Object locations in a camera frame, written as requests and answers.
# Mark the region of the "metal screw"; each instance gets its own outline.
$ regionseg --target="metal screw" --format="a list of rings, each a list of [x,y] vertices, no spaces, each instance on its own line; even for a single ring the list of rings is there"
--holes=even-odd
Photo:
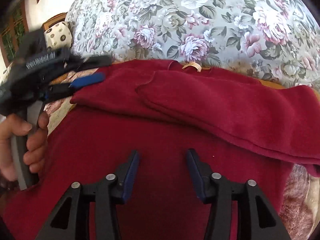
[[[107,176],[106,176],[106,179],[107,180],[114,180],[116,178],[116,176],[114,175],[114,174],[108,174]]]
[[[248,180],[248,185],[249,185],[249,186],[251,186],[251,187],[254,187],[254,186],[256,186],[256,185],[257,185],[257,183],[256,183],[256,181],[255,181],[255,180],[253,180],[253,179],[249,179],[249,180]]]
[[[215,173],[212,173],[212,175],[211,175],[214,179],[221,179],[221,174],[220,173],[217,173],[217,172],[215,172]]]
[[[79,188],[80,187],[80,183],[76,181],[76,182],[71,184],[71,187],[72,188]]]

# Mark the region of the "wooden chair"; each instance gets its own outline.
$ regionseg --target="wooden chair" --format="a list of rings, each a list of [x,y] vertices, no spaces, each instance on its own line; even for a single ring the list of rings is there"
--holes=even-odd
[[[53,17],[51,17],[49,20],[47,20],[45,23],[43,23],[42,28],[46,31],[50,29],[53,25],[62,22],[65,20],[67,13],[60,13]]]

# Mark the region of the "window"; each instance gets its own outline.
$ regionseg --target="window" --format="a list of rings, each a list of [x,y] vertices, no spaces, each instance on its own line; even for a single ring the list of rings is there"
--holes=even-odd
[[[6,67],[13,61],[26,32],[28,32],[28,25],[24,1],[22,1],[9,17],[7,26],[0,33],[0,48]]]

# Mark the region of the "patterned pillow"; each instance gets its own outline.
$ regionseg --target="patterned pillow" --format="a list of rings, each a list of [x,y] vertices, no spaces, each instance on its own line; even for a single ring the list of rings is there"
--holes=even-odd
[[[58,49],[61,47],[70,48],[72,35],[68,28],[68,22],[59,22],[44,32],[47,49]]]

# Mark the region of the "fabric tag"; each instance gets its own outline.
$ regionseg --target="fabric tag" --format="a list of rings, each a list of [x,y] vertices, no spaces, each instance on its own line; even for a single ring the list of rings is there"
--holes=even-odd
[[[197,69],[198,72],[201,72],[201,66],[196,62],[190,62],[190,63],[184,65],[182,67],[182,69],[185,69],[186,67],[189,67],[189,66],[193,66],[193,67],[195,67]]]

